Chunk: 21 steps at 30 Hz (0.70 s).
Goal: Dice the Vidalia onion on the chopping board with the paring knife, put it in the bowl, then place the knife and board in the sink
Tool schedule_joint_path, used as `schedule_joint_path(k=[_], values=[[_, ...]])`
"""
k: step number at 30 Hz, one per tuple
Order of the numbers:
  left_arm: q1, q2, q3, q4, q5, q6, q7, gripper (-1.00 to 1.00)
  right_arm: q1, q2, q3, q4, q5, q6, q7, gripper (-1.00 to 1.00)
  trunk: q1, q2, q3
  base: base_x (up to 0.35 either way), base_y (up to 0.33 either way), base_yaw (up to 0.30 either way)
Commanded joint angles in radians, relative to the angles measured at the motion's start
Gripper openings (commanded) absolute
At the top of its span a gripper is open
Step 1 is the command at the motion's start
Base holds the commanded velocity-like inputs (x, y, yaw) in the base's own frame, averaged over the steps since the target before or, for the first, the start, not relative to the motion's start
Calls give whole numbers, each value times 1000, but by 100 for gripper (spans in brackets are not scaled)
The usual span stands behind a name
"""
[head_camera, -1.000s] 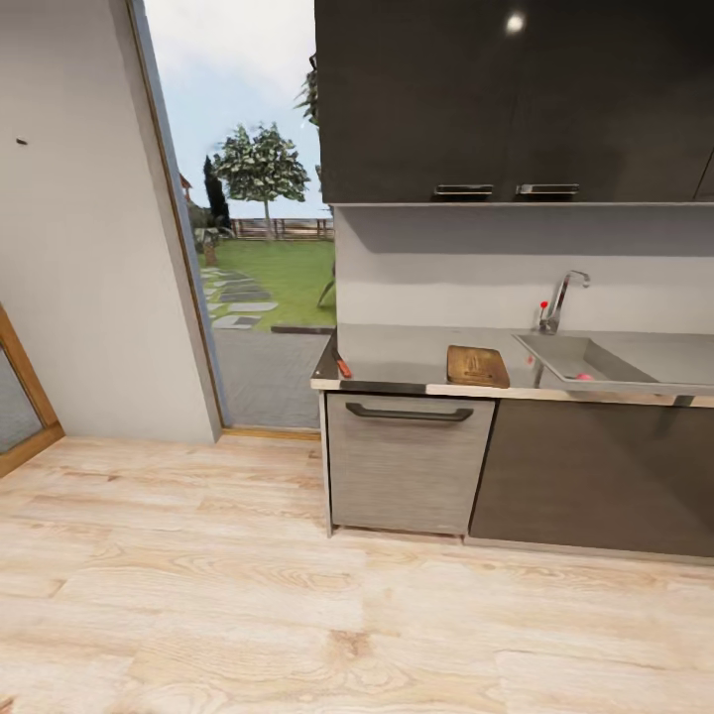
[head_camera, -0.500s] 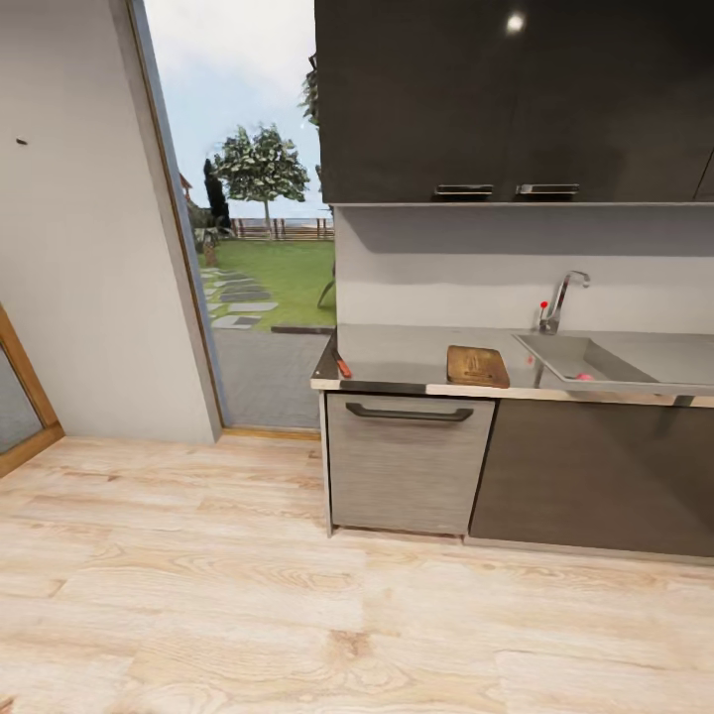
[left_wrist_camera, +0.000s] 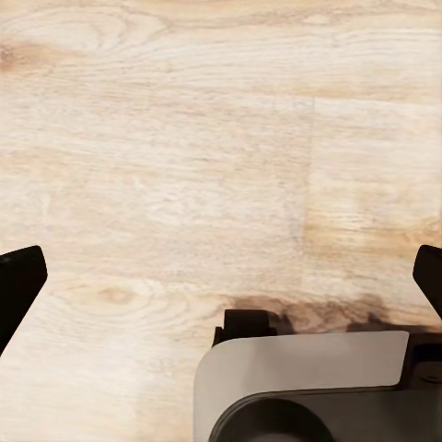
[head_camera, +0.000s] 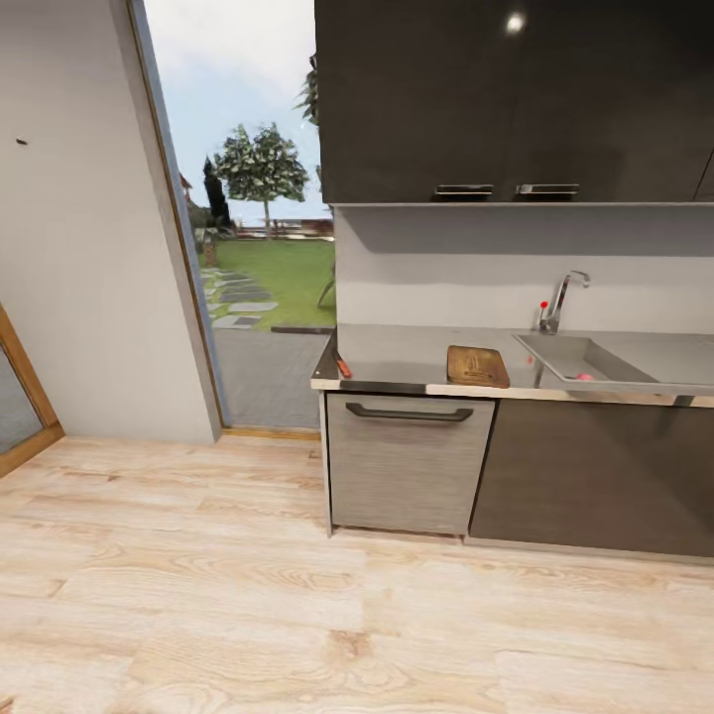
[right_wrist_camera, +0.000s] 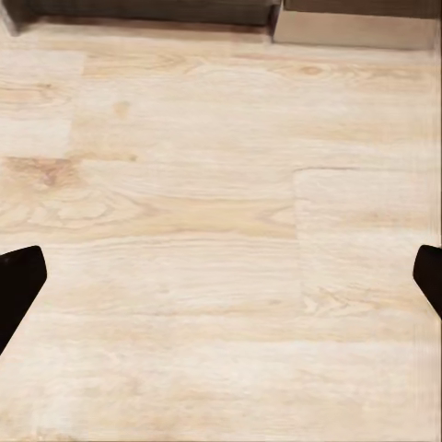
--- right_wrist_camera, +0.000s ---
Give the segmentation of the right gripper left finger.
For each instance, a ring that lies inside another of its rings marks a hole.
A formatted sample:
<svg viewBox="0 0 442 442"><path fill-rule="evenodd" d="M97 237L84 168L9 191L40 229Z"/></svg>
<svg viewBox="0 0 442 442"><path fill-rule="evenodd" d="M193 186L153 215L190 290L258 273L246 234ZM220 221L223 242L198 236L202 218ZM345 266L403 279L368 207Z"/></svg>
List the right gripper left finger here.
<svg viewBox="0 0 442 442"><path fill-rule="evenodd" d="M0 255L0 355L47 277L40 245Z"/></svg>

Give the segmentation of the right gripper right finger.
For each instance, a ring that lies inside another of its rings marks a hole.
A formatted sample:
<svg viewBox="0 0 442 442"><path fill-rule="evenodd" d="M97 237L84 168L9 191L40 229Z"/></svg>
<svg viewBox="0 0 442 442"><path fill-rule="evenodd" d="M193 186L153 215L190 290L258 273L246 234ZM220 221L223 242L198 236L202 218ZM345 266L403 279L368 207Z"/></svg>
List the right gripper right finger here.
<svg viewBox="0 0 442 442"><path fill-rule="evenodd" d="M421 245L414 262L413 278L442 319L442 249Z"/></svg>

